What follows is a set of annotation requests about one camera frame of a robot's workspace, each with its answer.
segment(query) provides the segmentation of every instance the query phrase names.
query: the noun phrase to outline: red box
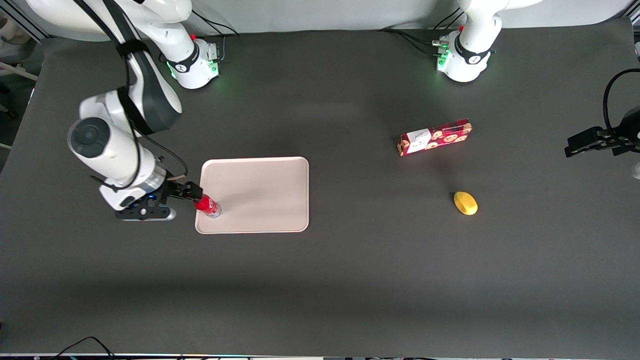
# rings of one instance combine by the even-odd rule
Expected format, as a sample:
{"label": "red box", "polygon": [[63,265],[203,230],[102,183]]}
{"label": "red box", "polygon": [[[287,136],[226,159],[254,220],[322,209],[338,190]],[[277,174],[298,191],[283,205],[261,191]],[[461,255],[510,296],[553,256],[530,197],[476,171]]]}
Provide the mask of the red box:
{"label": "red box", "polygon": [[448,124],[429,127],[400,136],[398,141],[398,153],[400,156],[411,154],[450,143],[462,142],[467,139],[467,135],[473,127],[469,119],[462,119]]}

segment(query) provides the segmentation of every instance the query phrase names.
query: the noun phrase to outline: gray table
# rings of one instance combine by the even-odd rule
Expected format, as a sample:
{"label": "gray table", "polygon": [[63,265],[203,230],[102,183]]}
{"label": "gray table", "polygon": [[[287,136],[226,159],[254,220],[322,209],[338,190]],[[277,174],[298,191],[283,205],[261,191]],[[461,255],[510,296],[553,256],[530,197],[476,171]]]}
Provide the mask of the gray table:
{"label": "gray table", "polygon": [[[1,352],[95,335],[135,353],[640,357],[640,158],[563,154],[638,66],[628,21],[505,30],[471,84],[391,34],[230,38],[222,77],[173,83],[184,115],[155,139],[196,181],[211,158],[306,157],[298,234],[200,235],[178,200],[171,222],[115,220],[65,136],[122,63],[110,44],[44,48],[0,176]],[[615,123],[637,80],[612,91]],[[397,155],[400,133],[463,117],[466,142]]]}

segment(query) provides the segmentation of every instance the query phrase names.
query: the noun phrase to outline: black strap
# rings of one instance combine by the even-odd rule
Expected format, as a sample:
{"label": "black strap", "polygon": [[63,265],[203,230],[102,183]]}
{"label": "black strap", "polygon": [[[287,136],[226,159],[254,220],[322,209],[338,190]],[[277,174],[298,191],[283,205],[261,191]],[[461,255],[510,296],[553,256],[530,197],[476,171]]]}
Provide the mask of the black strap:
{"label": "black strap", "polygon": [[118,54],[120,54],[120,56],[123,58],[125,58],[129,54],[137,53],[138,51],[146,51],[149,54],[151,53],[148,46],[141,40],[129,40],[123,44],[117,45],[116,50],[118,51]]}
{"label": "black strap", "polygon": [[149,128],[145,118],[142,117],[142,114],[133,103],[131,98],[129,97],[129,90],[125,86],[121,86],[118,88],[118,99],[120,100],[120,104],[124,109],[125,115],[133,122],[136,130],[144,135],[153,134],[153,130]]}
{"label": "black strap", "polygon": [[458,34],[458,36],[456,36],[456,40],[454,41],[453,44],[454,44],[458,54],[460,54],[460,56],[462,56],[462,58],[465,59],[465,62],[467,64],[469,64],[469,65],[475,65],[475,64],[479,63],[482,59],[484,59],[484,57],[490,51],[490,50],[487,50],[487,51],[483,51],[481,53],[474,53],[473,51],[469,51],[469,50],[465,49],[462,46],[462,44],[460,43],[460,34]]}

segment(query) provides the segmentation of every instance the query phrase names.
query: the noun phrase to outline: red can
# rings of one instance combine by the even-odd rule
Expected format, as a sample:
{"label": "red can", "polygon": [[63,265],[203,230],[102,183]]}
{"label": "red can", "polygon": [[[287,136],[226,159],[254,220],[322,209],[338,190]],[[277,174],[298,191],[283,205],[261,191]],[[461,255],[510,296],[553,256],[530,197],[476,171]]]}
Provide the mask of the red can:
{"label": "red can", "polygon": [[198,202],[193,202],[196,209],[202,211],[210,218],[217,218],[222,215],[220,204],[213,201],[208,195],[202,194],[202,198]]}

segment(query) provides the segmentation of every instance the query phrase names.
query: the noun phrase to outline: tray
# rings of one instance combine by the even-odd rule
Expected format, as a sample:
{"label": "tray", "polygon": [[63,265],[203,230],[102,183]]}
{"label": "tray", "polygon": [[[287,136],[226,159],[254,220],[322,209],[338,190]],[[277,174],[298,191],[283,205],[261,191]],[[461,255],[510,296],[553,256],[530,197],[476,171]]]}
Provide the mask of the tray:
{"label": "tray", "polygon": [[218,218],[196,211],[201,234],[297,233],[309,224],[305,158],[209,160],[202,165],[200,186],[222,207]]}

